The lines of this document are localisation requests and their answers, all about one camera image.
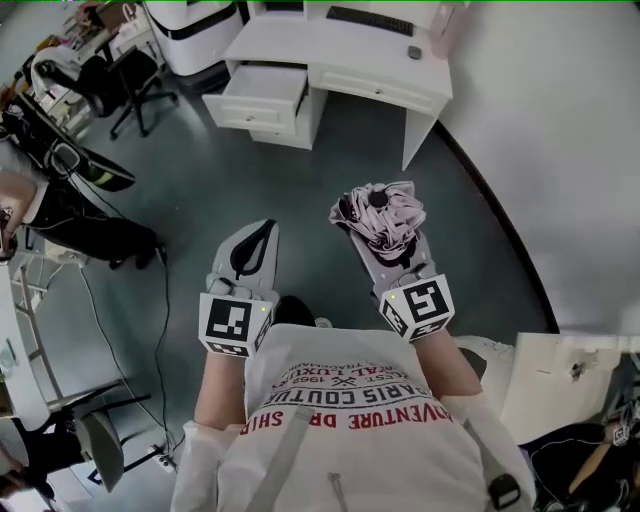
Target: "black baseboard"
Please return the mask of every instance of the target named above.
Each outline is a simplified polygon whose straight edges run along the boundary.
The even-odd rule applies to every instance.
[[[531,282],[531,286],[533,288],[538,301],[540,302],[540,307],[542,308],[542,312],[545,317],[545,321],[547,323],[547,332],[552,334],[557,334],[560,332],[560,328],[558,327],[558,321],[556,320],[555,315],[553,314],[553,309],[551,308],[551,303],[549,302],[549,297],[547,297],[547,292],[542,285],[542,281],[540,280],[540,276],[536,271],[533,262],[531,261],[531,257],[527,252],[520,235],[516,231],[516,228],[513,227],[513,224],[509,220],[507,213],[502,208],[500,201],[495,196],[489,184],[485,181],[480,174],[478,168],[474,165],[471,159],[467,156],[464,150],[460,147],[460,144],[453,138],[453,136],[449,133],[449,131],[444,127],[444,125],[438,121],[433,127],[433,131],[444,141],[447,147],[451,150],[451,152],[455,155],[458,161],[462,164],[462,167],[467,171],[469,177],[473,180],[476,187],[480,190],[480,193],[487,201],[489,208],[492,213],[495,215],[496,219],[500,223],[502,230],[507,235],[507,239],[511,243],[513,250],[515,251],[522,267],[524,268],[529,281]]]

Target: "white wall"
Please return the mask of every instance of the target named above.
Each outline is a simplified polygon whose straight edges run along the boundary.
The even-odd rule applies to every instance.
[[[442,121],[522,237],[565,330],[640,333],[640,12],[473,4]]]
[[[62,25],[73,16],[75,5],[67,2],[20,4],[0,25],[0,84],[11,82],[47,36],[61,35]]]

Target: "gray floor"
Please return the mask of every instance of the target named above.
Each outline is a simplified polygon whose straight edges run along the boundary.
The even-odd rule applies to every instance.
[[[541,309],[513,250],[483,197],[457,160],[430,135],[400,172],[404,112],[380,102],[331,93],[312,152],[253,143],[216,128],[202,104],[184,98],[146,107],[155,126],[146,139],[129,123],[109,141],[97,120],[85,143],[133,172],[138,182],[102,195],[131,219],[155,229],[169,254],[171,319],[163,355],[169,427],[193,411],[205,352],[197,339],[199,293],[218,244],[247,223],[273,218],[281,229],[276,287],[302,298],[316,316],[341,328],[388,328],[369,298],[370,282],[346,235],[327,221],[346,191],[367,182],[413,180],[425,204],[424,232],[446,273],[457,315],[455,334],[513,343],[519,331],[544,330]],[[86,269],[105,331],[137,392],[151,392],[159,415],[153,350],[165,315],[162,267],[116,272],[93,261]],[[54,281],[38,318],[64,391],[117,377],[75,268]],[[137,408],[114,414],[122,435],[153,425]],[[127,445],[129,457],[159,442],[159,429]],[[90,470],[79,468],[78,474]],[[173,477],[147,463],[113,494],[77,510],[167,510]]]

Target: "keyboard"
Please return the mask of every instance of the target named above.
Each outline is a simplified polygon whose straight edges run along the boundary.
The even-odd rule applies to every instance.
[[[357,9],[334,5],[329,8],[327,18],[330,20],[348,21],[349,23],[359,23],[360,25],[381,28],[409,37],[413,36],[413,23],[373,12],[359,11]]]

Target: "power strip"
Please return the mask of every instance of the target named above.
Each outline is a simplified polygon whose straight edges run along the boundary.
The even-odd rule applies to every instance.
[[[157,452],[157,455],[153,457],[153,460],[160,465],[165,473],[177,473],[178,468],[171,455],[162,453],[162,449],[159,446],[152,444],[150,448],[147,448],[147,453],[154,452]]]

